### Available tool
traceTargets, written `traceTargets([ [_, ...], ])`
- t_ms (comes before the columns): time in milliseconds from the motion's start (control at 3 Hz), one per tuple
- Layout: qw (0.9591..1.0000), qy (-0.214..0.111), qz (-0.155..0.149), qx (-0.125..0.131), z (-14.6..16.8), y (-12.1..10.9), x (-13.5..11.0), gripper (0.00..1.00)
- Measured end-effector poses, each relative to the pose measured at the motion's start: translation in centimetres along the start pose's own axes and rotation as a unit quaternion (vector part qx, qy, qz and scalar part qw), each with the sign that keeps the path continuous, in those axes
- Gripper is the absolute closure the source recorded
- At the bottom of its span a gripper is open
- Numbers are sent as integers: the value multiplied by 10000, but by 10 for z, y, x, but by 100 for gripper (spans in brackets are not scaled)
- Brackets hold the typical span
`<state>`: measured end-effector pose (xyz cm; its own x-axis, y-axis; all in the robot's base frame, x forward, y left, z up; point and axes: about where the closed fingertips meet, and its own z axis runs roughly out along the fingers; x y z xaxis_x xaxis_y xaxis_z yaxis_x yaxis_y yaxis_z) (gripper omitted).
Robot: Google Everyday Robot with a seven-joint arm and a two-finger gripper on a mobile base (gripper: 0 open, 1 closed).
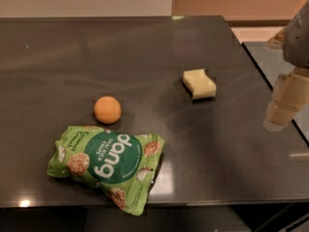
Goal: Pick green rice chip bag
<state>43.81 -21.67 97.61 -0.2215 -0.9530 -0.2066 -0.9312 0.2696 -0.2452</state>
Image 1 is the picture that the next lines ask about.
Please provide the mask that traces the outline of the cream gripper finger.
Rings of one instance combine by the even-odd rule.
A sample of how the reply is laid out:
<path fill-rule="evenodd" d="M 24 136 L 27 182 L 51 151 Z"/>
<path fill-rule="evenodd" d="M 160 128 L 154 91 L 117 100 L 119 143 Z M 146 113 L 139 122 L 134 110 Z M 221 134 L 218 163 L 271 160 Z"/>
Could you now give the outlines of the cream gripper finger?
<path fill-rule="evenodd" d="M 273 86 L 271 102 L 267 106 L 265 129 L 284 129 L 308 103 L 309 70 L 295 67 L 289 74 L 280 73 Z"/>

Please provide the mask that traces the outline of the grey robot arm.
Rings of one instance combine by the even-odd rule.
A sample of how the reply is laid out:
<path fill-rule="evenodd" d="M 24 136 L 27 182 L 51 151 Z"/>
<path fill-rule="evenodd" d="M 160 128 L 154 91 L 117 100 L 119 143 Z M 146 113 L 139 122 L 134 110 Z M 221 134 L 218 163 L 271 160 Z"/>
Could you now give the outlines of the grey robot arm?
<path fill-rule="evenodd" d="M 267 44 L 281 48 L 284 60 L 294 66 L 276 78 L 267 106 L 264 127 L 280 131 L 309 103 L 309 1 Z"/>

